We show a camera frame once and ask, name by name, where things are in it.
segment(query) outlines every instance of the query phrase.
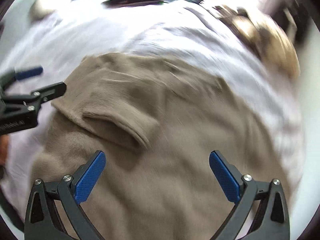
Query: blue textured pad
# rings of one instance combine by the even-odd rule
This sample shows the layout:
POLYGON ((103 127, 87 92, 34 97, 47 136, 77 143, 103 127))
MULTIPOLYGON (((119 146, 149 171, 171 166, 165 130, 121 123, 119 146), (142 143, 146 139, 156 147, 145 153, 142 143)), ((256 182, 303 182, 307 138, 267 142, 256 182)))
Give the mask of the blue textured pad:
POLYGON ((237 203, 240 200, 240 187, 215 152, 210 153, 209 165, 227 199, 230 202, 237 203))
POLYGON ((16 78, 16 80, 22 80, 22 79, 26 79, 26 78, 30 78, 30 77, 41 75, 42 72, 43 72, 43 68, 41 66, 40 67, 34 67, 34 68, 28 69, 26 71, 17 72, 15 74, 15 78, 16 78))
POLYGON ((105 165, 106 156, 100 152, 76 184, 74 197, 78 205, 87 200, 105 165))

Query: beige fabric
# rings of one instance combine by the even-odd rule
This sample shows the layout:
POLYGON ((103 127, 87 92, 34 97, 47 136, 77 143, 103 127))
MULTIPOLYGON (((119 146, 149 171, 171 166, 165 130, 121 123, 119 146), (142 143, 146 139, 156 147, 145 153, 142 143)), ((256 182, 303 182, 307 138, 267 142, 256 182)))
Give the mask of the beige fabric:
POLYGON ((220 19, 260 58, 266 67, 277 67, 290 78, 300 75, 298 57, 285 32, 256 8, 238 11, 217 7, 220 19))
POLYGON ((82 207, 105 239, 210 239, 233 206, 209 167, 213 150, 256 180, 279 178, 290 196, 265 128, 222 79, 111 53, 85 59, 66 84, 31 182, 59 180, 104 151, 82 207))

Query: silver bolt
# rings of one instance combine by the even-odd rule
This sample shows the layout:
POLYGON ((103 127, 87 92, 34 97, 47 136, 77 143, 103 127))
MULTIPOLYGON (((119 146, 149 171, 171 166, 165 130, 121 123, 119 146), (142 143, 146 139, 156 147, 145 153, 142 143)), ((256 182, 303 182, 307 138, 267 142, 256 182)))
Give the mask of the silver bolt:
POLYGON ((279 179, 274 179, 274 180, 273 180, 273 184, 275 184, 275 185, 280 185, 279 179))
POLYGON ((63 177, 64 181, 70 181, 71 180, 71 176, 70 175, 66 175, 63 177))
POLYGON ((27 108, 29 111, 33 111, 33 110, 35 110, 36 108, 34 107, 34 106, 28 106, 28 108, 27 108))
POLYGON ((251 177, 249 174, 245 174, 245 175, 243 176, 243 178, 244 178, 244 180, 246 180, 246 181, 251 181, 251 180, 252 180, 252 177, 251 177))
POLYGON ((35 180, 35 184, 36 184, 36 185, 39 185, 40 183, 41 183, 41 179, 36 179, 36 180, 35 180))

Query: white round object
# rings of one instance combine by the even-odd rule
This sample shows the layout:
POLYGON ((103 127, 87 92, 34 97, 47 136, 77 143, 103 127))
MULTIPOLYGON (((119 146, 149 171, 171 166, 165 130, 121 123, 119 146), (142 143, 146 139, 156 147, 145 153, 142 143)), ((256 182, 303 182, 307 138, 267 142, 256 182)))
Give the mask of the white round object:
POLYGON ((71 0, 36 0, 33 4, 33 16, 41 19, 54 11, 63 8, 69 4, 71 0))

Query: white cloth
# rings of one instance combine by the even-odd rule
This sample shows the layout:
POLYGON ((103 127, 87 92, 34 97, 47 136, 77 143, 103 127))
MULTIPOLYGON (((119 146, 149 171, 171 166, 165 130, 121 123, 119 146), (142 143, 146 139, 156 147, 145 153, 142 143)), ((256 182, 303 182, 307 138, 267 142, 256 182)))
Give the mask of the white cloth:
MULTIPOLYGON (((87 55, 124 52, 175 56, 223 77, 267 127, 288 180, 295 190, 305 159, 302 117, 289 78, 270 72, 220 21, 200 6, 179 0, 164 5, 106 8, 104 0, 75 0, 34 25, 0 67, 42 65, 44 74, 17 82, 11 93, 63 81, 87 55)), ((41 152, 53 107, 43 104, 39 126, 11 134, 7 176, 1 187, 24 218, 28 175, 41 152)))

